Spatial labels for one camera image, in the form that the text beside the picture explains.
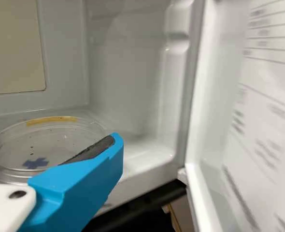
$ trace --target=clear plastic petri dish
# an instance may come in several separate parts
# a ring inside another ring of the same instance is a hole
[[[95,121],[72,116],[36,118],[0,132],[0,182],[26,185],[105,136]]]

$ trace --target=screw hole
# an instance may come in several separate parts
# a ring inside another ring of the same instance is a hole
[[[23,197],[24,195],[26,195],[27,192],[22,191],[22,190],[18,190],[13,192],[11,195],[9,195],[10,199],[16,199],[16,198],[20,198]]]

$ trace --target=open door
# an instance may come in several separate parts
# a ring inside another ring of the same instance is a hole
[[[197,231],[285,231],[285,1],[206,0],[191,111]]]

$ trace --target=petri dish lid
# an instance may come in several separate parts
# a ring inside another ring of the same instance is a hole
[[[95,121],[72,116],[36,118],[0,132],[0,182],[26,185],[105,136]]]

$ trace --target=blue cross mark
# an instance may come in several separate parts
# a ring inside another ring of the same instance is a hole
[[[47,166],[49,161],[45,161],[46,158],[38,158],[35,161],[27,160],[22,164],[22,166],[27,167],[27,169],[36,169],[37,167],[40,166]]]

